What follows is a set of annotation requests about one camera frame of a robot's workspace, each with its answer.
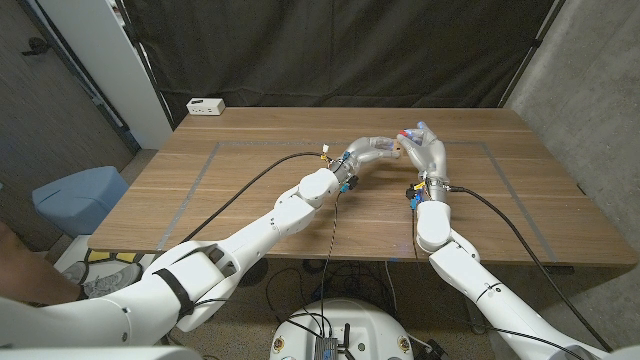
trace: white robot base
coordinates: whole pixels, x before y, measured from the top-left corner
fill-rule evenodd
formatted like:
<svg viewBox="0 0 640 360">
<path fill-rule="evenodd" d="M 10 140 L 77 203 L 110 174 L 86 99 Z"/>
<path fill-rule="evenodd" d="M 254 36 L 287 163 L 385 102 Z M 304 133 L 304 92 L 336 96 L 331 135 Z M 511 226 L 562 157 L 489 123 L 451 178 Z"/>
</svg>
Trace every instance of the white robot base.
<svg viewBox="0 0 640 360">
<path fill-rule="evenodd" d="M 320 314 L 320 302 L 312 303 L 306 306 L 306 309 L 309 313 Z M 320 323 L 320 327 L 311 315 L 306 315 L 303 309 L 296 311 L 292 316 L 292 321 L 321 334 L 320 315 L 314 316 Z M 291 323 L 282 323 L 273 337 L 269 358 L 271 360 L 413 359 L 411 343 L 402 325 L 371 304 L 348 298 L 325 299 L 324 317 L 326 319 L 324 321 L 325 339 L 317 338 Z"/>
</svg>

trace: person's leg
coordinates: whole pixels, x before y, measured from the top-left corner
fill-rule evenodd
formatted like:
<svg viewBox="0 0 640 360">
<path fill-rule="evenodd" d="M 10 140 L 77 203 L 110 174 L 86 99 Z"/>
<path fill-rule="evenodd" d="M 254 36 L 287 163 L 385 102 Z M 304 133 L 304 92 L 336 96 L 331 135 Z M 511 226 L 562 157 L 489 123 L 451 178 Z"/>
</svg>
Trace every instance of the person's leg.
<svg viewBox="0 0 640 360">
<path fill-rule="evenodd" d="M 80 291 L 0 221 L 0 296 L 53 305 L 75 301 Z"/>
</svg>

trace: wooden table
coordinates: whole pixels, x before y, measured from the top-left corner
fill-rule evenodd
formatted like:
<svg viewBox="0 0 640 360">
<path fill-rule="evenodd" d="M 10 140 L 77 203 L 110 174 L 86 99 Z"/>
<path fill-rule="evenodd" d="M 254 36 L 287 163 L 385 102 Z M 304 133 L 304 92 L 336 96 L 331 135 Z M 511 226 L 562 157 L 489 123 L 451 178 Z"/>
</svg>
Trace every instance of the wooden table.
<svg viewBox="0 0 640 360">
<path fill-rule="evenodd" d="M 89 241 L 98 250 L 159 252 L 177 245 L 260 171 L 285 155 L 336 157 L 361 136 L 394 137 L 426 122 L 445 143 L 452 185 L 485 196 L 515 225 L 542 261 L 628 266 L 636 253 L 524 121 L 506 109 L 228 108 L 187 116 Z M 282 163 L 196 240 L 220 240 L 273 207 L 300 179 L 325 166 L 317 157 Z M 405 189 L 417 180 L 406 155 L 365 165 L 354 191 L 340 198 L 333 259 L 412 260 Z M 280 241 L 271 257 L 324 258 L 333 228 L 331 198 L 303 232 Z M 484 263 L 531 263 L 509 227 L 463 193 L 450 193 L 452 226 Z M 427 255 L 419 251 L 419 257 Z"/>
</svg>

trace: white power outlet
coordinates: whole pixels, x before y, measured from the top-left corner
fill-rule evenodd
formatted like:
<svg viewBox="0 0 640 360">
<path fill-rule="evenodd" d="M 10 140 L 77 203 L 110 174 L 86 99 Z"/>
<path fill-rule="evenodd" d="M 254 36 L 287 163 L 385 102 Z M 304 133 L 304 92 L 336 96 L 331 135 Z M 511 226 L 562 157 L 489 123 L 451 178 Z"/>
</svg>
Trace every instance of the white power outlet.
<svg viewBox="0 0 640 360">
<path fill-rule="evenodd" d="M 220 115 L 224 108 L 222 99 L 193 98 L 187 104 L 191 115 Z"/>
</svg>

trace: white panel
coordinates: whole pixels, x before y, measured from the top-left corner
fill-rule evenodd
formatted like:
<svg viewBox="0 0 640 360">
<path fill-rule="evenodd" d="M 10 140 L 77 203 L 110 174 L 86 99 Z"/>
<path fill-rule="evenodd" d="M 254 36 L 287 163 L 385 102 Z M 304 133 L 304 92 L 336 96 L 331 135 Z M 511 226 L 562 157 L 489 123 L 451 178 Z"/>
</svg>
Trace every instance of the white panel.
<svg viewBox="0 0 640 360">
<path fill-rule="evenodd" d="M 40 0 L 102 92 L 144 149 L 160 149 L 171 135 L 153 86 L 106 1 Z"/>
</svg>

